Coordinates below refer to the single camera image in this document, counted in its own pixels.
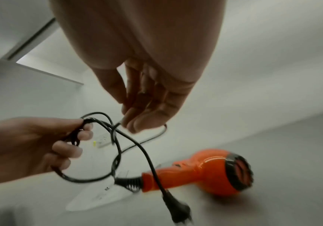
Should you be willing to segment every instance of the hand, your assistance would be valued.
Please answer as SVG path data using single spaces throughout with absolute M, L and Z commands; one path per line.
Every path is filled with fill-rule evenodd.
M 67 169 L 69 158 L 82 154 L 80 147 L 64 139 L 83 119 L 13 118 L 0 121 L 0 183 L 51 172 L 51 166 Z M 78 133 L 79 140 L 93 137 L 92 124 Z
M 122 126 L 165 124 L 201 77 L 224 0 L 50 0 L 57 21 L 102 87 L 123 104 Z M 127 87 L 116 68 L 126 66 Z

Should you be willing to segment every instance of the orange hair dryer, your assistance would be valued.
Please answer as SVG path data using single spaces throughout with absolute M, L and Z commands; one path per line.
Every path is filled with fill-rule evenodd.
M 202 190 L 220 196 L 237 194 L 253 183 L 247 161 L 219 149 L 199 151 L 190 159 L 174 162 L 171 167 L 156 172 L 165 189 L 196 183 Z M 143 192 L 159 189 L 151 172 L 142 174 L 141 188 Z

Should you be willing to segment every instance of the black cable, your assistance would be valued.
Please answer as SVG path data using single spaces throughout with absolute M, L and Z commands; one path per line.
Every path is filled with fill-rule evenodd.
M 95 114 L 104 115 L 108 119 L 109 123 L 104 122 L 104 121 L 101 121 L 101 120 L 98 120 L 96 118 L 86 118 L 88 116 L 95 115 Z M 156 138 L 160 137 L 161 135 L 163 135 L 166 132 L 166 130 L 167 130 L 167 125 L 164 125 L 164 130 L 161 131 L 156 136 L 153 136 L 153 137 L 151 137 L 149 139 L 146 139 L 146 140 L 144 140 L 144 141 L 142 141 L 142 142 L 139 143 L 136 140 L 134 140 L 133 138 L 131 138 L 130 136 L 128 136 L 125 133 L 123 133 L 122 131 L 118 130 L 117 127 L 120 125 L 120 123 L 117 123 L 117 124 L 114 125 L 112 119 L 107 114 L 105 114 L 103 112 L 92 112 L 92 113 L 89 113 L 89 114 L 86 114 L 86 115 L 82 116 L 81 118 L 84 119 L 83 124 L 78 129 L 76 129 L 75 131 L 73 131 L 66 138 L 66 140 L 70 140 L 73 145 L 78 146 L 79 143 L 80 143 L 80 141 L 77 138 L 77 135 L 78 135 L 79 131 L 81 131 L 83 129 L 83 126 L 85 124 L 95 122 L 95 123 L 98 123 L 99 125 L 103 126 L 111 134 L 112 144 L 113 145 L 114 144 L 116 145 L 117 150 L 118 150 L 118 155 L 113 160 L 112 167 L 111 167 L 111 172 L 108 173 L 108 174 L 106 174 L 106 175 L 104 175 L 104 176 L 101 176 L 101 177 L 98 177 L 98 178 L 92 178 L 92 179 L 76 179 L 76 178 L 72 178 L 72 177 L 69 177 L 69 176 L 65 175 L 59 168 L 53 167 L 53 170 L 60 177 L 62 177 L 63 179 L 65 179 L 67 181 L 73 182 L 73 183 L 91 183 L 91 182 L 96 182 L 96 181 L 104 180 L 104 179 L 106 179 L 106 178 L 108 178 L 110 176 L 113 176 L 115 178 L 115 171 L 117 170 L 117 168 L 118 168 L 118 166 L 120 164 L 121 155 L 124 152 L 132 149 L 133 147 L 138 147 L 143 152 L 143 154 L 145 155 L 146 160 L 147 160 L 147 162 L 148 162 L 148 164 L 150 166 L 151 172 L 152 172 L 152 174 L 154 176 L 154 180 L 155 180 L 156 184 L 158 185 L 160 191 L 162 192 L 163 195 L 166 195 L 167 194 L 167 192 L 165 191 L 164 187 L 162 186 L 162 184 L 161 184 L 161 182 L 159 180 L 159 177 L 158 177 L 158 175 L 157 175 L 157 173 L 155 171 L 155 168 L 153 166 L 153 163 L 150 160 L 150 157 L 149 157 L 148 153 L 143 148 L 143 146 L 141 146 L 141 144 L 146 143 L 148 141 L 151 141 L 153 139 L 156 139 Z M 115 133 L 118 133 L 118 134 L 122 135 L 123 137 L 127 138 L 128 140 L 130 140 L 131 142 L 133 142 L 134 145 L 131 145 L 131 146 L 125 148 L 124 150 L 122 150 L 120 148 L 120 144 L 119 144 L 119 141 L 118 141 Z

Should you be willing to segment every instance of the hair dryer handle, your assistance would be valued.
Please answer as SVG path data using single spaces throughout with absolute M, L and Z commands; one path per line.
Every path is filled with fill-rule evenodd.
M 200 180 L 198 168 L 194 165 L 176 164 L 167 168 L 157 169 L 156 173 L 165 189 L 194 183 Z M 142 173 L 143 192 L 159 190 L 151 172 Z

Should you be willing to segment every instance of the wall socket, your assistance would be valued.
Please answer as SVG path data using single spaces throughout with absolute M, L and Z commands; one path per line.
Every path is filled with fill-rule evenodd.
M 95 138 L 95 141 L 93 142 L 93 146 L 96 148 L 102 148 L 102 147 L 108 146 L 111 143 L 112 143 L 112 140 L 110 139 L 110 133 L 105 133 Z

